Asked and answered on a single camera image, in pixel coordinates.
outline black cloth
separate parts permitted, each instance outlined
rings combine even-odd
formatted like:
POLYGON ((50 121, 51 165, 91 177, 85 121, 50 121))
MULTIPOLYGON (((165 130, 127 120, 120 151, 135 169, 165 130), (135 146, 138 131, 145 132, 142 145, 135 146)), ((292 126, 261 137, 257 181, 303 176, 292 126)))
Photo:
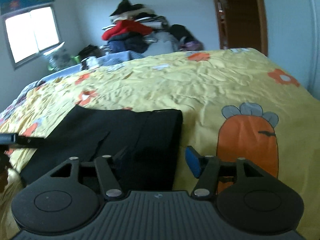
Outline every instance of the black cloth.
POLYGON ((137 32, 123 33, 123 34, 112 36, 108 41, 124 41, 124 40, 126 40, 128 38, 131 38, 131 37, 134 37, 134 36, 138 36, 138 35, 141 35, 141 34, 137 33, 137 32))
POLYGON ((132 5, 129 0, 122 0, 119 3, 117 9, 112 14, 110 14, 110 16, 119 15, 125 12, 135 11, 142 8, 144 8, 143 4, 138 3, 132 5))
POLYGON ((134 17, 135 20, 138 20, 138 19, 141 19, 141 18, 146 18, 146 17, 157 17, 157 15, 155 14, 148 14, 146 12, 142 12, 142 13, 139 13, 137 16, 134 17))
POLYGON ((103 51, 101 51, 98 46, 94 46, 94 45, 89 45, 87 47, 85 47, 84 49, 82 49, 79 53, 78 53, 80 60, 84 60, 87 57, 90 56, 95 56, 95 57, 102 57, 105 55, 105 53, 103 53, 103 51))
POLYGON ((133 50, 138 53, 144 53, 149 47, 142 35, 137 35, 131 38, 128 38, 124 41, 125 48, 127 50, 133 50))
POLYGON ((183 25, 174 24, 169 29, 170 34, 172 34, 178 41, 183 37, 186 37, 185 42, 194 41, 195 38, 183 25))
POLYGON ((30 184, 69 157, 89 162, 127 147, 130 165, 119 176, 123 190, 171 190, 181 125, 182 113, 174 109, 136 113, 75 106, 20 176, 30 184))

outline purple cloth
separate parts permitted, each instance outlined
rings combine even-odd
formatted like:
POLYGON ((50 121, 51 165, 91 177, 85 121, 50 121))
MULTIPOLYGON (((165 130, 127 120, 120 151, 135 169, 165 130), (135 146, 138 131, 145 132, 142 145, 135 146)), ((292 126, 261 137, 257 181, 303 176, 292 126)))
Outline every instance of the purple cloth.
POLYGON ((182 44, 179 46, 179 51, 199 51, 199 50, 203 50, 203 44, 198 40, 186 42, 185 44, 182 44))

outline yellow bedspread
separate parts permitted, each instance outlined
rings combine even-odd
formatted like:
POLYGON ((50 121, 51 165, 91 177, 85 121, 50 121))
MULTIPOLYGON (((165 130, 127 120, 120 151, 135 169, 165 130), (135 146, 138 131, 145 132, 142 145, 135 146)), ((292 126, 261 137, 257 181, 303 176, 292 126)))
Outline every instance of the yellow bedspread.
MULTIPOLYGON (((298 232, 319 240, 320 102, 293 77, 254 49, 208 51, 190 58, 176 52, 108 70, 82 71, 31 90, 0 132, 48 136, 75 104, 136 112, 180 109, 184 120, 174 189, 190 191, 196 184, 184 160, 187 145, 202 155, 218 152, 228 158, 230 149, 251 155, 302 196, 305 212, 298 232)), ((21 171, 34 151, 9 152, 12 165, 21 171)), ((10 171, 9 184, 0 193, 2 240, 18 232, 10 205, 19 190, 19 176, 10 171)))

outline blue plastic part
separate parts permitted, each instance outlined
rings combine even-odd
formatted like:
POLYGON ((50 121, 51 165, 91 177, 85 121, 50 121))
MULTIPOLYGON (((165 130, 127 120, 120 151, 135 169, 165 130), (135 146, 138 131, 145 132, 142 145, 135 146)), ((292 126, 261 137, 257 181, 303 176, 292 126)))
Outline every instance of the blue plastic part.
POLYGON ((186 162, 195 178, 199 178, 201 175, 201 167, 200 167, 200 162, 199 159, 194 155, 192 150, 187 147, 186 149, 186 162))

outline black pants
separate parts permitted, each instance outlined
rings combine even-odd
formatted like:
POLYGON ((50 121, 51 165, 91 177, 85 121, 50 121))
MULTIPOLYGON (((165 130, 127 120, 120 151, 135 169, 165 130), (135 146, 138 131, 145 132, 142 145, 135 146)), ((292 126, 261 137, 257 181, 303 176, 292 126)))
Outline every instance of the black pants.
POLYGON ((174 109, 136 113, 75 106, 20 175, 31 184, 69 157, 89 162, 126 147, 130 163, 120 174, 123 190, 171 190, 181 126, 182 113, 174 109))

